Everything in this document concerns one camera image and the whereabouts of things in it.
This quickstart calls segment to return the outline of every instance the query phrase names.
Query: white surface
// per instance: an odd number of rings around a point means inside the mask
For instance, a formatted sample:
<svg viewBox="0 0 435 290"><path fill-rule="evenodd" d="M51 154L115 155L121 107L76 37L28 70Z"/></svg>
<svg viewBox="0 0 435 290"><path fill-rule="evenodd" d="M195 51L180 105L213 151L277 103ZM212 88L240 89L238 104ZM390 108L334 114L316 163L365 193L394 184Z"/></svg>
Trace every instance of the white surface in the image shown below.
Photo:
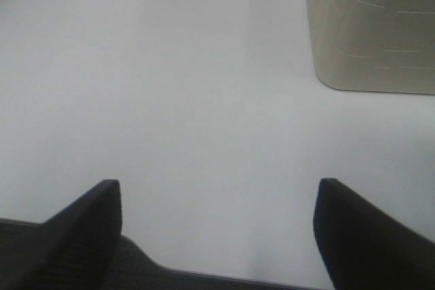
<svg viewBox="0 0 435 290"><path fill-rule="evenodd" d="M331 289L338 177L435 240L435 97L321 84L305 0L0 0L0 40L2 217L119 178L157 262Z"/></svg>

